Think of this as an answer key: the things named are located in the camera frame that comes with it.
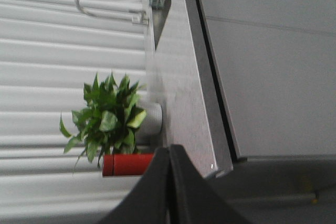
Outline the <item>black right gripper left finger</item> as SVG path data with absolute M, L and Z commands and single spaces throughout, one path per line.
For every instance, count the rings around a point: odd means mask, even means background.
M 135 187 L 98 223 L 166 223 L 169 169 L 168 150 L 158 148 Z

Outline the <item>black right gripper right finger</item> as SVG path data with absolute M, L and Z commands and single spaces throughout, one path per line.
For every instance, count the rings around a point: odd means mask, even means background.
M 175 191 L 170 223 L 249 223 L 214 192 L 182 145 L 171 145 L 169 154 Z

